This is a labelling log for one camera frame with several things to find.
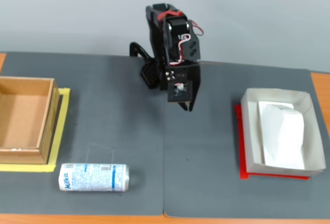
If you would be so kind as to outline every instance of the wooden table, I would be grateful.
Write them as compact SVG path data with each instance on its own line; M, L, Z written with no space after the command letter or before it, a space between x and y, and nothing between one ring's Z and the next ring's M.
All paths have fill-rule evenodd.
M5 61L6 54L0 54L0 71ZM330 75L312 73L312 80L316 94L320 102L326 127L330 132ZM61 224L106 224L106 223L204 223L204 224L302 224L302 223L330 223L330 220L276 220L276 219L192 219L170 218L161 216L63 216L63 215L13 215L1 214L0 223L3 224L37 224L37 223L61 223Z

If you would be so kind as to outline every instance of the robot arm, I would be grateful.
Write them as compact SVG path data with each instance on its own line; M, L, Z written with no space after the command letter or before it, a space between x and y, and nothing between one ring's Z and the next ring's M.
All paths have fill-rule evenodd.
M141 77L150 89L160 86L168 91L168 102L192 111L201 83L200 45L193 31L196 24L170 4L147 6L146 18L155 58L135 42L130 44L129 54L143 57Z

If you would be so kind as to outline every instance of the cardboard box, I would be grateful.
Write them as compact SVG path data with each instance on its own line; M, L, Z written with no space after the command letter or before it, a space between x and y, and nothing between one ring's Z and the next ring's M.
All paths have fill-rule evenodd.
M54 79L0 77L0 163L47 163L58 101Z
M262 147L259 101L287 102L301 112L304 118L302 154L305 169L287 169L265 165ZM293 176L315 176L326 168L321 134L310 95L306 92L283 89L247 89L242 100L242 119L249 173Z

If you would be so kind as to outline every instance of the spray can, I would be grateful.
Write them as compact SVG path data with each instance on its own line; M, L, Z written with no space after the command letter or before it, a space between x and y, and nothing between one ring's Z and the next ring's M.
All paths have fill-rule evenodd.
M129 168L124 164L65 163L58 183L61 191L124 192L128 190Z

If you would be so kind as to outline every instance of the gray table surface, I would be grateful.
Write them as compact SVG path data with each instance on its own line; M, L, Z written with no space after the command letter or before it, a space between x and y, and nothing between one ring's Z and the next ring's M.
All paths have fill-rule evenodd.
M58 163L130 166L125 193L61 192L54 173L0 173L0 213L161 215L163 94L129 57L8 53L2 75L54 77L71 88Z
M165 105L164 212L173 217L330 218L330 170L309 181L239 179L234 105L247 88L311 94L330 167L329 137L310 72L238 64L203 65L194 110Z
M59 162L126 163L133 186L126 193L67 193L58 190L58 168L0 173L1 213L160 215L164 207L176 217L330 218L328 169L309 181L239 179L234 105L249 87L309 92L330 165L309 71L203 64L190 113L148 90L141 66L129 57L7 55L2 75L55 77L72 89Z

